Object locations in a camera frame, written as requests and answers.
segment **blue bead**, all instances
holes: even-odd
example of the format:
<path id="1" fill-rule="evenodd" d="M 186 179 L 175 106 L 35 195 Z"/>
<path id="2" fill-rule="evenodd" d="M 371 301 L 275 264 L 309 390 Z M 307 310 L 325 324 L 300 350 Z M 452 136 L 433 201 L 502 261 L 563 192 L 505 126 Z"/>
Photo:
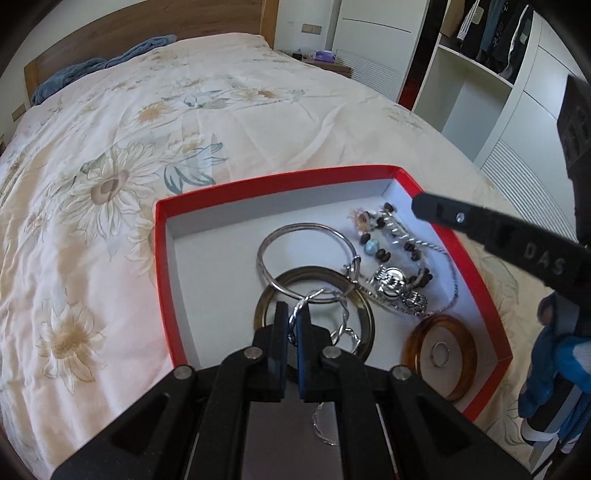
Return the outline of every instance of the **blue bead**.
<path id="1" fill-rule="evenodd" d="M 379 250 L 379 242 L 377 240 L 371 239 L 365 244 L 363 249 L 365 250 L 365 253 L 373 257 Z"/>

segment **vent grille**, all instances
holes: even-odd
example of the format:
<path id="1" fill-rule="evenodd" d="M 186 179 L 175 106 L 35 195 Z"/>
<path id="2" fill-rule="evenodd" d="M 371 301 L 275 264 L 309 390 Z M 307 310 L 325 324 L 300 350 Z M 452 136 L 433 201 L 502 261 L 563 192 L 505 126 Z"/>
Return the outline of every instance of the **vent grille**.
<path id="1" fill-rule="evenodd" d="M 336 59 L 353 69 L 353 80 L 373 88 L 393 102 L 398 100 L 402 86 L 400 72 L 346 50 L 337 50 Z"/>
<path id="2" fill-rule="evenodd" d="M 530 168 L 502 140 L 482 166 L 482 173 L 527 221 L 576 241 L 569 221 Z"/>

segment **nightstand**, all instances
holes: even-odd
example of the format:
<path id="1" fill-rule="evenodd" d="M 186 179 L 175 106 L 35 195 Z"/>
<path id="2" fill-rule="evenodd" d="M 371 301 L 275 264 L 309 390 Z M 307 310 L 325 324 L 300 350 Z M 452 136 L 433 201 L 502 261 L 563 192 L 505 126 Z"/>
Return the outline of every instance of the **nightstand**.
<path id="1" fill-rule="evenodd" d="M 314 67 L 318 67 L 323 70 L 338 73 L 339 75 L 347 77 L 348 79 L 351 78 L 351 75 L 353 73 L 353 69 L 351 67 L 348 67 L 347 65 L 342 65 L 340 63 L 331 63 L 328 61 L 320 61 L 314 59 L 304 59 L 302 61 L 304 63 L 307 63 L 308 65 L 313 65 Z"/>

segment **silver chain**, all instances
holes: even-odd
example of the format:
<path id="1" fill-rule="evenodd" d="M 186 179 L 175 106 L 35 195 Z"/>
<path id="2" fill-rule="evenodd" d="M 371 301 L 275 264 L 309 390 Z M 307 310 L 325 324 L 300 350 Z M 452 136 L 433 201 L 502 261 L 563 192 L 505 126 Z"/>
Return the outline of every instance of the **silver chain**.
<path id="1" fill-rule="evenodd" d="M 452 308 L 456 304 L 458 296 L 459 296 L 459 285 L 458 285 L 458 281 L 457 281 L 456 268 L 455 268 L 455 265 L 453 263 L 451 256 L 449 255 L 449 253 L 447 253 L 447 251 L 445 249 L 441 248 L 438 245 L 435 245 L 430 242 L 426 242 L 425 240 L 422 240 L 420 238 L 414 237 L 409 231 L 406 230 L 406 228 L 401 223 L 399 223 L 395 219 L 394 215 L 391 212 L 389 212 L 388 210 L 380 209 L 378 212 L 383 216 L 383 218 L 385 218 L 385 228 L 382 229 L 381 232 L 382 232 L 382 234 L 384 234 L 384 236 L 386 236 L 386 234 L 384 233 L 384 230 L 387 228 L 390 231 L 391 237 L 387 238 L 387 240 L 390 241 L 392 244 L 398 245 L 401 242 L 405 242 L 405 243 L 411 242 L 418 247 L 428 248 L 430 250 L 433 250 L 433 251 L 436 251 L 440 254 L 445 255 L 445 257 L 447 258 L 447 262 L 449 263 L 450 271 L 452 273 L 452 280 L 453 280 L 453 287 L 454 287 L 453 297 L 447 305 L 445 305 L 444 307 L 442 307 L 440 309 L 434 310 L 432 312 L 419 312 L 419 311 L 416 311 L 416 309 L 410 309 L 406 306 L 397 305 L 395 303 L 391 303 L 389 301 L 386 301 L 381 296 L 377 295 L 375 292 L 371 291 L 370 289 L 366 288 L 365 286 L 361 285 L 360 283 L 357 283 L 358 290 L 360 290 L 364 295 L 366 295 L 367 297 L 372 299 L 380 307 L 382 307 L 383 309 L 385 309 L 386 311 L 391 312 L 391 313 L 403 313 L 406 315 L 413 315 L 413 316 L 418 316 L 418 317 L 428 317 L 428 316 L 435 315 L 438 313 L 443 313 L 446 310 Z M 421 252 L 418 278 L 414 282 L 412 282 L 411 284 L 405 285 L 402 288 L 401 292 L 410 291 L 410 290 L 415 289 L 420 284 L 420 282 L 423 278 L 423 275 L 425 275 L 425 273 L 426 273 L 426 263 L 424 260 L 424 255 Z"/>
<path id="2" fill-rule="evenodd" d="M 318 415 L 320 414 L 320 410 L 322 410 L 322 407 L 324 407 L 324 402 L 320 403 L 314 410 L 314 413 L 312 414 L 312 426 L 314 427 L 314 434 L 325 444 L 330 445 L 331 447 L 336 447 L 339 445 L 339 442 L 337 442 L 336 440 L 330 440 L 328 437 L 326 437 L 322 433 L 322 430 L 320 430 L 320 427 L 318 425 Z"/>
<path id="3" fill-rule="evenodd" d="M 355 341 L 355 347 L 353 349 L 353 353 L 357 350 L 357 347 L 361 343 L 361 338 L 355 333 L 352 328 L 347 327 L 347 322 L 349 321 L 349 309 L 347 307 L 347 299 L 342 296 L 342 294 L 336 290 L 326 290 L 321 288 L 320 290 L 311 291 L 306 295 L 303 299 L 298 301 L 295 304 L 293 311 L 291 312 L 289 321 L 288 321 L 288 338 L 292 345 L 297 346 L 297 339 L 296 339 L 296 319 L 298 314 L 302 311 L 302 309 L 310 303 L 310 300 L 315 299 L 320 295 L 329 295 L 333 296 L 333 298 L 338 301 L 341 306 L 343 307 L 343 322 L 340 324 L 339 328 L 336 329 L 334 332 L 330 334 L 330 339 L 332 340 L 332 344 L 336 345 L 339 343 L 340 338 L 343 335 L 349 335 Z"/>

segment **white door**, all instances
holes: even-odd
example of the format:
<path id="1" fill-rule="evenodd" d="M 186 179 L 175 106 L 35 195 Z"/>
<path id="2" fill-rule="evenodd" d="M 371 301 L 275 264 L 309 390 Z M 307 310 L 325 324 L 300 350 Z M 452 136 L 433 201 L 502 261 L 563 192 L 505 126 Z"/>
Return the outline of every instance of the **white door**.
<path id="1" fill-rule="evenodd" d="M 397 101 L 428 0 L 343 0 L 333 51 L 353 78 Z"/>

